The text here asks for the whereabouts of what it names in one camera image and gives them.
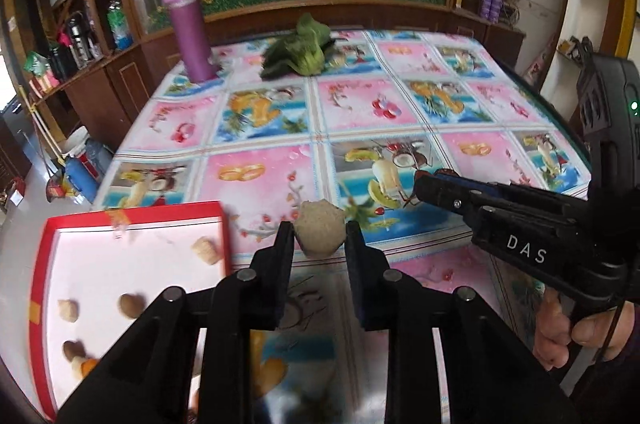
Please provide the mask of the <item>right hand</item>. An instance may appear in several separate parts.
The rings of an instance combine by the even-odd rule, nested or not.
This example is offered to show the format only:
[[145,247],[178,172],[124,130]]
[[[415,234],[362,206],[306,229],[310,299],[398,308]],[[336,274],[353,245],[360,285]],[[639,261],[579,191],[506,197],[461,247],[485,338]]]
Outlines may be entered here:
[[[608,310],[580,320],[570,322],[563,312],[559,293],[551,287],[544,289],[536,317],[536,331],[533,354],[544,370],[559,369],[567,363],[569,344],[587,348],[603,349],[606,335],[613,322],[615,310]],[[639,308],[626,301],[618,319],[616,329],[604,353],[606,361],[614,360],[625,349],[631,349],[629,340],[634,340],[634,330]]]

